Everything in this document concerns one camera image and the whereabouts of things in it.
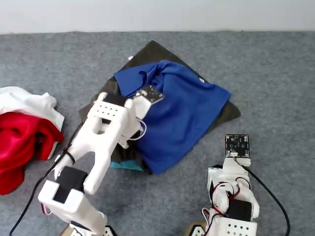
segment dark green cloth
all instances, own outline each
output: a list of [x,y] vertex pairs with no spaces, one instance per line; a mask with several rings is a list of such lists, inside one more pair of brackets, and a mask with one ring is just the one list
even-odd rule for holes
[[[161,60],[170,60],[185,65],[199,78],[202,78],[205,81],[207,81],[196,71],[190,68],[185,62],[183,62],[178,56],[174,55],[173,53],[171,53],[170,51],[168,51],[155,41],[150,41],[126,65],[124,65],[121,70],[152,62],[159,62]],[[81,120],[83,120],[86,117],[90,107],[92,106],[92,102],[97,99],[98,95],[101,92],[111,92],[114,94],[120,94],[119,87],[114,76],[105,83],[105,85],[100,89],[100,91],[98,91],[98,93],[95,94],[95,96],[91,99],[91,103],[79,111]],[[211,132],[215,127],[219,126],[220,124],[238,118],[240,115],[241,113],[239,109],[233,103],[228,101],[221,110],[217,119],[209,127],[207,133]],[[150,170],[148,170],[146,164],[142,160],[141,155],[137,152],[135,148],[135,142],[128,141],[128,144],[129,144],[128,149],[123,149],[120,145],[116,146],[111,157],[112,161],[123,162],[126,160],[136,160],[143,170],[150,172]]]

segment white shirt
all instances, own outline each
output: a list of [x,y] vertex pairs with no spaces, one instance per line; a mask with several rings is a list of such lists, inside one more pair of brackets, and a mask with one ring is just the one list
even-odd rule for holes
[[[54,109],[56,104],[56,99],[49,93],[35,95],[19,87],[0,88],[0,115],[7,112],[19,112],[44,118],[50,120],[61,131],[64,116]],[[52,156],[56,145],[57,142],[54,143],[48,158]]]

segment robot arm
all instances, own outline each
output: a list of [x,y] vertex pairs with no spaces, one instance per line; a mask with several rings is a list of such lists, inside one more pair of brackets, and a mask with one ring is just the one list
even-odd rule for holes
[[222,169],[208,169],[208,191],[212,208],[206,236],[256,235],[253,219],[259,215],[259,205],[248,173],[240,170],[233,158],[227,157]]
[[207,189],[212,207],[203,209],[205,231],[197,227],[191,236],[255,236],[259,205],[251,191],[247,135],[226,135],[226,158],[222,168],[208,169]]
[[[110,235],[109,230],[105,230],[106,215],[96,210],[85,194],[95,194],[98,190],[110,166],[115,146],[120,144],[128,148],[127,141],[134,134],[138,131],[144,134],[139,119],[145,116],[152,104],[163,98],[151,86],[139,91],[134,99],[101,93],[66,155],[56,165],[56,181],[45,182],[38,195],[39,201],[82,235]],[[87,152],[95,153],[94,166],[89,174],[72,167]]]

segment wall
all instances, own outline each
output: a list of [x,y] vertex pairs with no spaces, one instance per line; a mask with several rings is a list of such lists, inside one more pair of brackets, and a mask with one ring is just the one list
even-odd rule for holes
[[315,30],[314,0],[0,0],[0,33]]

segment clothing pile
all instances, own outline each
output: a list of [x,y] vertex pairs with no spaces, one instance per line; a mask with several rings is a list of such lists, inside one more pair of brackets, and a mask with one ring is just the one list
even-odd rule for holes
[[0,195],[24,180],[24,166],[33,157],[49,159],[63,141],[64,117],[56,99],[33,95],[19,87],[0,88]]
[[111,166],[160,174],[180,161],[218,125],[241,115],[229,99],[231,94],[191,69],[179,57],[149,42],[80,111],[83,120],[100,92],[132,97],[148,85],[165,95],[143,121],[146,134],[129,141],[128,149],[116,146]]

